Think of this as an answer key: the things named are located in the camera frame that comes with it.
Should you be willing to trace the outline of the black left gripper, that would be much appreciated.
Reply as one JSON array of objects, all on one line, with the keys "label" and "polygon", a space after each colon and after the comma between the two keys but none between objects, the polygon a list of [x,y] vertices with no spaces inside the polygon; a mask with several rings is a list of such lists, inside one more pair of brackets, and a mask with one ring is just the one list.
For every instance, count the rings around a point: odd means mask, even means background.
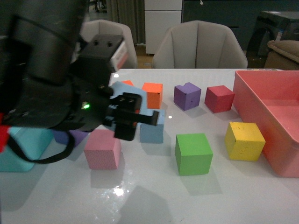
[{"label": "black left gripper", "polygon": [[4,123],[8,126],[80,130],[113,126],[115,137],[133,140],[138,123],[157,125],[159,112],[140,114],[142,98],[123,93],[112,99],[119,46],[87,43],[71,63],[72,49],[51,37],[44,46],[8,37],[4,42]]}]

